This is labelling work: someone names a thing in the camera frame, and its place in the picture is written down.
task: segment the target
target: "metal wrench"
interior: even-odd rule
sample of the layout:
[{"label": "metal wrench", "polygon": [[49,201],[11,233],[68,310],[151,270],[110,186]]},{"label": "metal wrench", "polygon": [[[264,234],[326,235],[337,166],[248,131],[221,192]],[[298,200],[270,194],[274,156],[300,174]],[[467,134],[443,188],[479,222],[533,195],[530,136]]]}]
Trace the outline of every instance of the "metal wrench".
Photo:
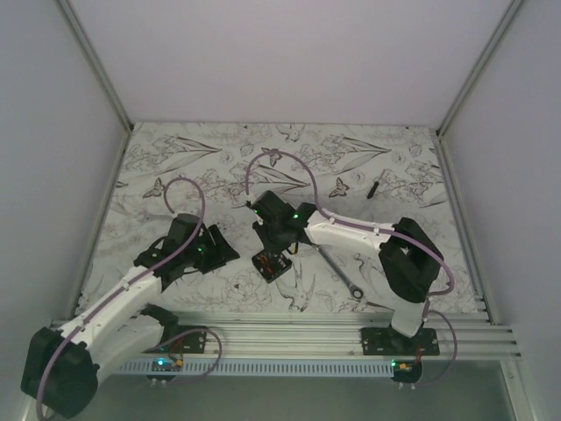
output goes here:
[{"label": "metal wrench", "polygon": [[338,264],[329,256],[329,254],[325,251],[325,249],[321,246],[313,246],[323,257],[323,259],[327,262],[328,265],[333,269],[333,271],[337,274],[341,281],[347,286],[349,291],[351,292],[351,296],[357,300],[360,300],[363,296],[365,296],[364,291],[357,287],[349,277],[341,270]]}]

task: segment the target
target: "robotic arm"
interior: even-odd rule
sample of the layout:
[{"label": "robotic arm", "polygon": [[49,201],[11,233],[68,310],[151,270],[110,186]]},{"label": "robotic arm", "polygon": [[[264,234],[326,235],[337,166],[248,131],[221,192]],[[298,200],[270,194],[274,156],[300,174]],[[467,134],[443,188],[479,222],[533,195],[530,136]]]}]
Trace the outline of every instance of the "robotic arm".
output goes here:
[{"label": "robotic arm", "polygon": [[423,324],[430,285],[437,278],[440,266],[423,250],[409,247],[403,239],[386,233],[404,234],[442,259],[437,247],[414,220],[402,218],[398,224],[391,225],[336,214],[326,218],[323,215],[326,212],[320,212],[314,204],[302,203],[294,209],[272,191],[266,191],[247,205],[257,216],[253,229],[268,252],[281,253],[301,242],[311,246],[338,246],[370,256],[378,254],[394,294],[391,327],[407,338],[417,334]]},{"label": "robotic arm", "polygon": [[[201,225],[199,235],[179,255],[134,283],[131,280],[178,250],[198,222],[194,215],[179,214],[168,235],[141,253],[135,266],[89,310],[57,331],[44,327],[35,333],[25,362],[22,391],[37,398],[48,361],[78,328],[55,360],[43,391],[45,405],[63,417],[74,417],[88,405],[97,387],[127,360],[181,332],[178,317],[149,303],[181,278],[186,268],[206,274],[239,258],[217,226],[207,229]],[[140,309],[140,315],[131,318]]]}]

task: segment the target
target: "white wall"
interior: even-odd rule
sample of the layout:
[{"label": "white wall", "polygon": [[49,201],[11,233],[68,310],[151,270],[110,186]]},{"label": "white wall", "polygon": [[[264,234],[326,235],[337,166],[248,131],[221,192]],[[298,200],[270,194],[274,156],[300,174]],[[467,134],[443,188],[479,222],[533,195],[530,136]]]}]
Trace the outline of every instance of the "white wall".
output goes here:
[{"label": "white wall", "polygon": [[561,2],[526,2],[446,139],[501,316],[561,419]]},{"label": "white wall", "polygon": [[0,419],[62,312],[124,132],[52,1],[0,4]]},{"label": "white wall", "polygon": [[509,0],[74,0],[133,120],[440,126]]}]

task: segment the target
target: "cable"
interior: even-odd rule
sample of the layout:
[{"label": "cable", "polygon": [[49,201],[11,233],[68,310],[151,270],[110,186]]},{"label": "cable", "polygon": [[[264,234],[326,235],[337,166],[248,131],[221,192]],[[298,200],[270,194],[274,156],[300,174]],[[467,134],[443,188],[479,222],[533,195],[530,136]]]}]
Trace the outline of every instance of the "cable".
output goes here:
[{"label": "cable", "polygon": [[[247,169],[245,170],[245,193],[248,196],[249,196],[249,175],[252,171],[253,163],[256,160],[258,160],[259,158],[261,158],[262,156],[272,155],[272,154],[276,154],[276,153],[280,154],[280,155],[285,155],[289,158],[292,158],[293,160],[298,162],[300,165],[302,165],[302,167],[308,172],[309,178],[311,179],[312,186],[314,188],[314,201],[316,203],[317,211],[324,218],[327,218],[327,219],[331,220],[335,224],[348,226],[349,228],[355,228],[355,229],[364,230],[364,231],[368,231],[368,232],[373,232],[375,230],[375,228],[373,228],[371,226],[362,225],[362,224],[355,224],[353,222],[345,221],[343,219],[337,219],[337,215],[334,214],[334,213],[329,214],[324,208],[322,208],[321,204],[319,203],[317,182],[316,182],[316,178],[314,177],[314,175],[312,173],[312,170],[308,167],[308,165],[304,161],[302,161],[296,155],[294,155],[292,153],[288,153],[288,152],[282,152],[282,151],[279,151],[278,149],[271,149],[270,151],[266,151],[266,152],[258,154],[247,165]],[[443,296],[445,294],[449,294],[450,292],[452,292],[452,290],[454,289],[454,287],[456,285],[456,281],[454,280],[454,274],[452,273],[450,267],[444,262],[444,260],[442,260],[440,258],[440,256],[438,256],[436,253],[434,253],[432,250],[430,250],[428,247],[426,247],[423,243],[420,243],[416,239],[412,239],[408,235],[402,234],[400,232],[387,230],[387,229],[384,229],[384,228],[379,228],[378,233],[391,235],[391,236],[394,236],[398,239],[403,239],[403,240],[407,241],[409,244],[420,248],[426,254],[428,254],[432,259],[434,259],[442,267],[442,269],[444,269],[444,272],[446,272],[446,275],[448,276],[448,279],[449,279],[448,288],[446,288],[442,291],[429,292],[429,294],[427,296]],[[427,301],[427,304],[425,304],[425,309],[423,311],[423,316],[424,317],[426,317],[426,315],[428,313],[428,310],[429,310],[429,302]]]},{"label": "cable", "polygon": [[174,382],[170,382],[170,384],[188,384],[188,383],[195,383],[195,382],[199,382],[200,380],[204,379],[205,377],[207,377],[210,373],[212,373],[214,371],[214,369],[217,367],[218,363],[220,362],[220,359],[222,358],[222,353],[223,353],[223,346],[222,346],[222,340],[220,340],[220,338],[218,337],[218,335],[216,335],[211,329],[206,329],[206,328],[198,328],[198,329],[190,329],[188,331],[185,332],[181,332],[178,335],[175,335],[174,337],[172,337],[171,339],[168,339],[165,342],[162,342],[161,344],[153,347],[153,348],[149,348],[146,349],[146,352],[148,351],[152,351],[154,349],[160,348],[162,346],[166,346],[169,344],[174,343],[175,341],[177,341],[178,339],[181,339],[191,333],[198,333],[198,332],[207,332],[209,333],[211,336],[214,337],[214,339],[217,340],[217,344],[218,344],[218,356],[217,358],[214,360],[214,362],[212,363],[212,365],[207,368],[207,370],[204,373],[201,373],[199,375],[196,375],[195,377],[191,377],[190,379],[187,380],[178,380],[178,381],[174,381]]},{"label": "cable", "polygon": [[427,388],[429,386],[433,386],[435,383],[438,383],[438,382],[442,381],[443,378],[445,378],[446,375],[448,375],[450,373],[452,367],[456,363],[456,358],[458,357],[458,337],[456,336],[456,331],[454,330],[454,326],[452,326],[451,321],[440,311],[429,310],[429,313],[434,313],[434,314],[437,314],[438,316],[440,316],[442,318],[442,320],[450,328],[450,333],[452,334],[452,339],[454,341],[454,351],[452,352],[452,358],[450,359],[450,362],[448,363],[448,366],[446,366],[446,369],[443,371],[443,373],[441,375],[439,375],[436,379],[430,380],[428,382],[415,383],[415,388]]},{"label": "cable", "polygon": [[[199,197],[201,198],[201,214],[199,215],[199,220],[196,223],[195,229],[193,230],[193,232],[191,233],[191,235],[189,236],[189,238],[177,249],[175,250],[173,253],[171,253],[169,256],[167,256],[165,259],[159,261],[158,263],[156,263],[155,265],[153,265],[152,267],[148,268],[147,270],[145,270],[144,272],[140,273],[139,275],[136,275],[135,277],[133,277],[130,281],[129,281],[129,286],[133,285],[134,283],[140,281],[142,278],[144,278],[146,275],[149,275],[150,273],[152,273],[154,270],[161,268],[162,266],[164,266],[166,263],[168,263],[171,259],[175,258],[178,254],[180,254],[183,250],[185,250],[185,248],[187,248],[187,246],[191,243],[191,241],[193,241],[193,239],[195,239],[195,237],[198,235],[199,230],[201,229],[202,226],[202,219],[204,218],[204,212],[206,211],[206,202],[204,200],[204,193],[202,192],[202,189],[199,187],[199,185],[194,182],[193,180],[191,180],[190,178],[187,177],[177,177],[174,178],[171,182],[169,182],[168,184],[166,184],[166,187],[164,187],[164,202],[166,204],[166,207],[172,212],[174,213],[174,210],[171,208],[171,206],[169,206],[169,202],[167,201],[167,190],[169,189],[169,186],[171,184],[173,184],[174,182],[178,182],[178,181],[184,181],[184,182],[189,182],[192,185],[195,186],[195,188],[197,189],[198,193],[199,193]],[[48,379],[48,376],[51,374],[51,370],[53,369],[53,365],[56,362],[56,360],[59,358],[60,354],[62,353],[62,351],[64,350],[65,346],[68,345],[68,343],[78,334],[78,332],[85,326],[87,325],[89,322],[91,322],[91,320],[101,311],[103,310],[103,308],[105,308],[105,306],[107,304],[109,304],[111,301],[113,301],[115,299],[115,297],[117,297],[119,294],[121,294],[123,291],[125,291],[124,287],[120,287],[118,289],[116,289],[112,294],[110,294],[107,298],[105,298],[99,305],[97,305],[97,307],[95,307],[84,319],[83,319],[83,324],[82,326],[76,326],[76,328],[70,332],[70,334],[68,334],[68,336],[66,336],[66,338],[64,338],[64,340],[60,343],[60,345],[56,348],[56,350],[54,351],[53,355],[51,356],[51,358],[49,359],[49,361],[47,362],[46,366],[45,366],[45,370],[43,371],[43,375],[41,376],[41,380],[39,382],[39,387],[37,389],[37,400],[36,400],[36,405],[35,405],[35,409],[37,411],[37,418],[39,419],[39,421],[47,421],[47,418],[45,417],[45,415],[43,414],[43,398],[45,396],[45,387],[46,387],[46,380]]]}]

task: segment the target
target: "gray floor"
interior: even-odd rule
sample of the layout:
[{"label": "gray floor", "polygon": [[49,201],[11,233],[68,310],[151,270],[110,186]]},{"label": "gray floor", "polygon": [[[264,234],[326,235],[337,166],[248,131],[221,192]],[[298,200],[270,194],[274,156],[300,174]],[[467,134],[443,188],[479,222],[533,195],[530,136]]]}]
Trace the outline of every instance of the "gray floor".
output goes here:
[{"label": "gray floor", "polygon": [[[442,365],[425,368],[427,378]],[[211,377],[150,388],[113,376],[76,421],[112,420],[514,420],[498,363],[461,363],[445,382],[398,390],[388,379]]]}]

